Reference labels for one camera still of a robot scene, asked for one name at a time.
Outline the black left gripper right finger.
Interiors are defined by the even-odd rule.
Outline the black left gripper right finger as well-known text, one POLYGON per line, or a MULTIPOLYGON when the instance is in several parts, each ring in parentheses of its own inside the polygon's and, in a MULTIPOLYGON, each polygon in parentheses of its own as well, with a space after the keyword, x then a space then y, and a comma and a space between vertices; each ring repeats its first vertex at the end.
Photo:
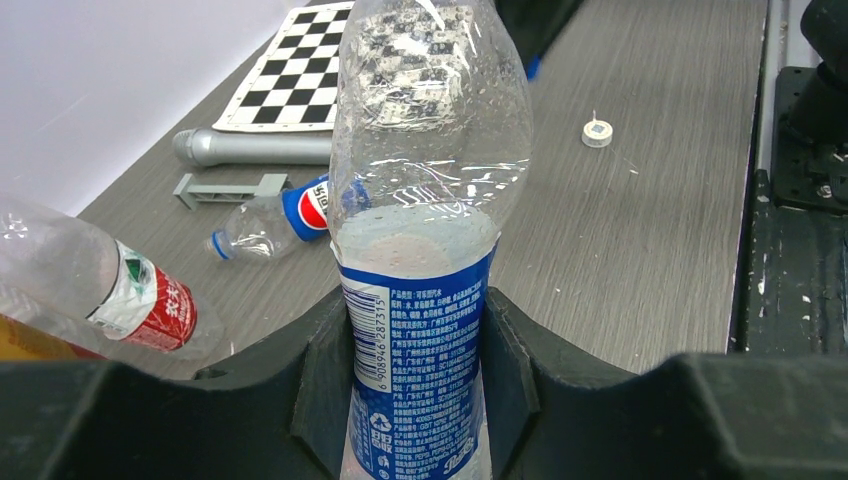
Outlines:
POLYGON ((847 362, 684 353, 635 375, 490 288, 481 365, 497 479, 843 479, 847 362))

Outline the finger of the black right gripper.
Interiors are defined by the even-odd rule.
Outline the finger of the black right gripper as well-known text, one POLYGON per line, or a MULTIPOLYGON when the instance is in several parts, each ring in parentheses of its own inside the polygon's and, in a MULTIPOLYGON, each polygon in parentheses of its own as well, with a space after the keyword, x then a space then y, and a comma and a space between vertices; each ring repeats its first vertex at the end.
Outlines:
POLYGON ((526 65, 542 59, 584 4, 584 0, 496 0, 495 8, 526 65))

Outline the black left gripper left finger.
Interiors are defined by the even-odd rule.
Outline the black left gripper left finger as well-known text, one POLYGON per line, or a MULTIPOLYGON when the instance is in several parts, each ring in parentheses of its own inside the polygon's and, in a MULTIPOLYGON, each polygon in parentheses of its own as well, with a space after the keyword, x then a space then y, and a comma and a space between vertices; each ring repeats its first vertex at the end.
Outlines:
POLYGON ((351 388, 339 290, 190 380, 107 360, 5 362, 1 475, 336 479, 351 388))

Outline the blue bottle cap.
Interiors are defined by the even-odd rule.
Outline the blue bottle cap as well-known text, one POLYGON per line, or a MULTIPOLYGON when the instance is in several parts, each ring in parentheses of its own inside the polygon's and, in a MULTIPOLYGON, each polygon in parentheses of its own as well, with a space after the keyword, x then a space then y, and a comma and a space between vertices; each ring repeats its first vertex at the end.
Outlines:
POLYGON ((534 56, 530 59, 526 65, 526 76, 529 81, 533 81, 538 75, 539 69, 541 65, 541 58, 539 56, 534 56))

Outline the white bottle cap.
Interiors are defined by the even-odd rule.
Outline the white bottle cap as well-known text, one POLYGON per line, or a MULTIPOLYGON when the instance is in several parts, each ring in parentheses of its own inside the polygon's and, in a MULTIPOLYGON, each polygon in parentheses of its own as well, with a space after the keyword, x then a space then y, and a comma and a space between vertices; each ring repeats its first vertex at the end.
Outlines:
POLYGON ((613 126, 597 117, 597 112, 592 112, 592 119, 588 121, 581 130, 581 141, 589 148, 605 148, 612 142, 614 134, 613 126))

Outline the blue label clear bottle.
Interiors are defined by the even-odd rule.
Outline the blue label clear bottle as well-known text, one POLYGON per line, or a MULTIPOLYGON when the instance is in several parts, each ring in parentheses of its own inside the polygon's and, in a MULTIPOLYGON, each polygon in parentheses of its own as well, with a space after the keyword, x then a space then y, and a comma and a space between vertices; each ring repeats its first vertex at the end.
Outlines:
POLYGON ((328 225, 354 335, 346 479, 481 479, 480 331, 527 180, 525 67, 490 1, 357 1, 328 225))

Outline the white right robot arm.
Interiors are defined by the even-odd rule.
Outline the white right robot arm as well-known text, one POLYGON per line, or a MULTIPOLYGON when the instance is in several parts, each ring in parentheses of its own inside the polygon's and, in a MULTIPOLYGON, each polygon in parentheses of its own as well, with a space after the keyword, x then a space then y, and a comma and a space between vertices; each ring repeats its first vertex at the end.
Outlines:
MULTIPOLYGON (((496 1, 495 8, 532 79, 543 56, 576 15, 582 2, 496 1)), ((821 58, 811 94, 799 97, 788 123, 808 142, 847 142, 847 3, 812 1, 800 21, 802 35, 821 58)))

